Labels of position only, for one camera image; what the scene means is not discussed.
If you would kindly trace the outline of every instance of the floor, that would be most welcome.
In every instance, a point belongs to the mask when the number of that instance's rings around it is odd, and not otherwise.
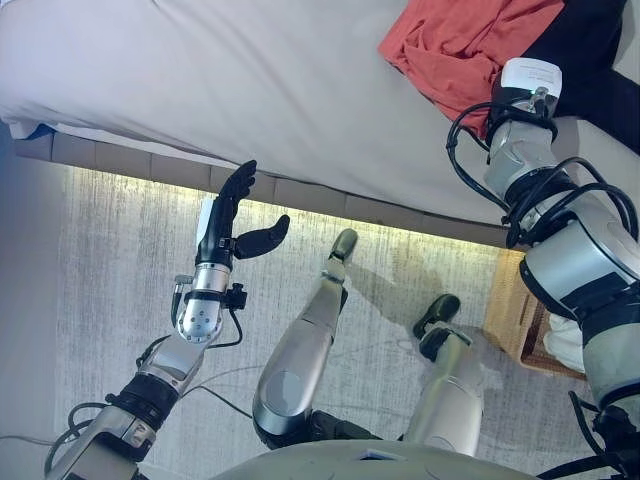
[[[3,162],[0,172],[4,183],[20,178],[24,185],[2,193],[2,221],[10,227],[3,233],[2,269],[26,278],[1,294],[9,307],[0,320],[0,380],[15,387],[11,412],[0,413],[0,435],[19,429],[52,437],[65,429],[72,406],[117,393],[149,341],[169,332],[172,279],[192,273],[204,193],[21,162]],[[240,312],[245,341],[208,354],[198,382],[206,380],[250,409],[261,368],[302,308],[333,239],[350,227],[360,240],[318,408],[384,438],[401,434],[430,368],[408,328],[439,294],[451,292],[462,302],[455,322],[476,342],[486,378],[477,456],[536,474],[589,454],[566,394],[573,389],[588,398],[586,384],[519,367],[480,333],[498,249],[248,201],[241,204],[235,232],[270,225],[282,213],[292,220],[284,243],[267,256],[235,264],[233,281],[249,292]],[[30,215],[37,217],[33,224]],[[35,259],[31,244],[42,244]],[[39,266],[52,274],[47,281]],[[31,286],[44,292],[37,302],[24,294]],[[16,323],[14,315],[37,328]],[[232,334],[230,328],[223,332]],[[33,375],[15,378],[12,365]],[[34,409],[44,411],[34,419]],[[24,472],[36,471],[34,463],[39,471],[43,450],[0,443],[0,477],[36,478]],[[264,451],[250,421],[194,392],[174,409],[143,471],[156,480],[204,479]]]

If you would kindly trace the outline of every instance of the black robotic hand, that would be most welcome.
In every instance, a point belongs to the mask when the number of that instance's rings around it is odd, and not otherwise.
[[[233,220],[240,200],[249,195],[255,183],[257,162],[251,160],[240,166],[225,182],[213,202],[207,231],[198,244],[196,265],[219,263],[232,268],[232,256],[238,259],[264,255],[275,249],[287,235],[289,217],[283,215],[271,228],[255,230],[233,238]]]

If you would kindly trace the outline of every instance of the mattress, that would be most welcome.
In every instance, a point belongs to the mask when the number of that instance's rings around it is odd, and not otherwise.
[[[450,122],[376,51],[404,6],[13,0],[0,9],[0,118],[16,136],[46,123],[202,162],[255,158],[271,174],[497,224],[448,163]],[[624,35],[619,68],[638,81],[638,41]],[[595,127],[561,119],[554,149],[589,158],[640,204],[638,157]],[[459,157],[482,177],[472,142]]]

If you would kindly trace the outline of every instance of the woven basket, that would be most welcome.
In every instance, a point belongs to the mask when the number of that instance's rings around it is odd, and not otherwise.
[[[547,353],[542,343],[549,331],[549,312],[524,285],[518,269],[521,252],[503,250],[491,287],[483,333],[520,365],[585,380]]]

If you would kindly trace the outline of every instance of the red cloth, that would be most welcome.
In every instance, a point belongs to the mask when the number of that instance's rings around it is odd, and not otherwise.
[[[522,55],[562,0],[410,0],[378,47],[448,118],[491,100],[507,60]],[[487,112],[464,122],[484,135]]]

